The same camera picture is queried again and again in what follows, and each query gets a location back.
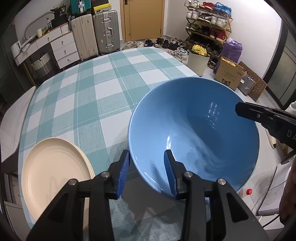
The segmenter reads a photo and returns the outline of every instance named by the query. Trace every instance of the cable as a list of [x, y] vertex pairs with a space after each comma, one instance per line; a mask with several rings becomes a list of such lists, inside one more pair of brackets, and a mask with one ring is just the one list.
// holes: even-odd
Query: cable
[[273, 220], [269, 221], [267, 224], [264, 224], [262, 226], [262, 228], [266, 227], [267, 225], [271, 224], [274, 220], [276, 220], [279, 217], [279, 215], [277, 215]]
[[[283, 181], [281, 184], [278, 184], [277, 186], [273, 187], [272, 189], [277, 188], [278, 186], [282, 185], [283, 183], [285, 183], [288, 179], [286, 179], [285, 181]], [[267, 194], [269, 191], [271, 191], [272, 189], [269, 189], [266, 193], [262, 194], [261, 197], [263, 197], [265, 194]], [[256, 207], [257, 203], [260, 201], [261, 197], [258, 198], [258, 201], [255, 203], [254, 207], [251, 209], [251, 212], [253, 211], [253, 209]]]

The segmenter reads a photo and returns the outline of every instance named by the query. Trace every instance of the teal suitcase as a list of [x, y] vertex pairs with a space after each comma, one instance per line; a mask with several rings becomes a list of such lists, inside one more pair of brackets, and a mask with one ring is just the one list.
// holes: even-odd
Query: teal suitcase
[[71, 0], [71, 11], [73, 15], [91, 13], [91, 0]]

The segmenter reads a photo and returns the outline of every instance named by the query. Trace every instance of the white chair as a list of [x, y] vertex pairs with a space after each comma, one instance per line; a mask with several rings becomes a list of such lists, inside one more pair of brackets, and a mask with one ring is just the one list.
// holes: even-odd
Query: white chair
[[9, 174], [17, 171], [18, 148], [22, 127], [26, 113], [36, 87], [32, 87], [24, 93], [6, 111], [0, 126], [0, 145], [2, 172]]

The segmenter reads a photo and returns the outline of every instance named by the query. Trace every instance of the yellow bag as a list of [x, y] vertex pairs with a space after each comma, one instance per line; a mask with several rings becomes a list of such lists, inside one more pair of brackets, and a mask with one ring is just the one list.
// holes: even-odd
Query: yellow bag
[[205, 48], [203, 48], [202, 46], [193, 45], [192, 51], [196, 52], [196, 53], [198, 53], [200, 55], [207, 56], [207, 50]]

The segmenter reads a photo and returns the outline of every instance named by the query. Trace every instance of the purple bag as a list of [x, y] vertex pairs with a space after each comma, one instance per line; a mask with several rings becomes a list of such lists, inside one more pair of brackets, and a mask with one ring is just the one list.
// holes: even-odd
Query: purple bag
[[[229, 42], [226, 42], [226, 44], [223, 47], [222, 53], [220, 56], [226, 57], [230, 59], [231, 61], [237, 63], [239, 61], [239, 57], [242, 54], [242, 44], [230, 39]], [[221, 58], [219, 58], [219, 61], [213, 71], [214, 74], [217, 73], [217, 69], [219, 68]]]

